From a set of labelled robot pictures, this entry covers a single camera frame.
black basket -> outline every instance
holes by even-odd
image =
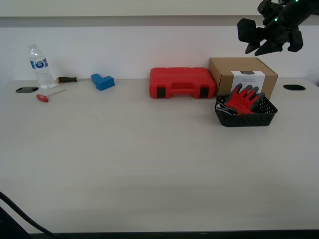
[[[224,103],[228,95],[216,96],[216,104]],[[278,112],[277,108],[264,97],[262,101],[254,108],[256,114],[230,116],[229,114],[218,111],[215,108],[220,123],[225,127],[250,127],[250,126],[268,126],[271,120]]]

black cable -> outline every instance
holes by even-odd
[[[44,234],[55,239],[62,239],[62,237],[53,234],[52,232],[48,231],[47,229],[43,228],[38,223],[36,223],[34,220],[32,220],[27,214],[24,213],[24,211],[22,211],[10,198],[8,198],[2,192],[0,192],[0,199],[3,200],[6,204],[8,204],[8,206],[11,207],[20,217],[22,217],[24,220],[26,220],[28,223],[30,223],[32,226],[34,226]]]

red screwdriver handle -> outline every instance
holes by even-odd
[[[43,102],[49,102],[49,99],[47,98],[47,96],[44,95],[36,95],[36,97]]]

blue block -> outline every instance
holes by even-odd
[[[99,74],[91,75],[91,79],[95,84],[96,89],[103,91],[107,88],[115,86],[114,78],[111,76],[107,76],[102,78]]]
[[[92,79],[92,82],[94,83],[94,85],[96,84],[96,81],[101,79],[101,78],[102,77],[99,74],[91,75],[91,79]]]

plastic water bottle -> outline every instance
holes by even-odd
[[[32,68],[35,70],[36,79],[40,84],[41,89],[50,89],[56,86],[55,80],[49,72],[48,62],[40,49],[35,44],[29,45],[30,54],[29,59]]]

